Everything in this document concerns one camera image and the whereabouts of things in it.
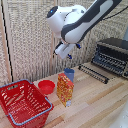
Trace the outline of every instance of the red plastic basket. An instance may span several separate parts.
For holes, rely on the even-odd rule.
[[[28,80],[0,87],[0,103],[14,128],[40,128],[53,109],[48,98]]]

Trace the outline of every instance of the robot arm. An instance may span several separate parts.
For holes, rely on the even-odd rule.
[[[89,30],[109,14],[122,0],[95,0],[86,10],[83,6],[53,7],[47,22],[61,42],[55,53],[64,59],[82,41]]]

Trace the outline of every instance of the wicker wall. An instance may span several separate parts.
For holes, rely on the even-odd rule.
[[[12,81],[8,55],[3,14],[0,6],[0,86],[8,84]]]
[[[57,56],[53,58],[52,53],[59,40],[47,24],[48,11],[55,5],[79,4],[87,9],[93,2],[94,0],[3,0],[14,81],[35,81],[63,71],[66,67],[72,68],[85,63],[93,56],[96,41],[108,37],[122,39],[128,24],[127,11],[100,22],[88,32],[80,43],[82,48],[75,47],[70,53],[72,60],[61,60]],[[109,15],[115,14],[126,5],[127,0],[123,0]]]
[[[52,32],[46,21],[51,0],[3,0],[14,81],[49,75]]]

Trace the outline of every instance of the wooden table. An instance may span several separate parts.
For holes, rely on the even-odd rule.
[[[54,109],[50,112],[44,128],[109,128],[128,100],[128,81],[110,74],[108,84],[74,68],[72,104],[64,107],[56,95],[58,74],[41,80],[56,84],[54,92],[47,95]],[[0,128],[13,128],[0,108]]]

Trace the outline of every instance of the snack package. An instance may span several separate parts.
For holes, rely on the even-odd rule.
[[[73,87],[74,84],[64,73],[58,74],[57,96],[65,107],[71,105]]]

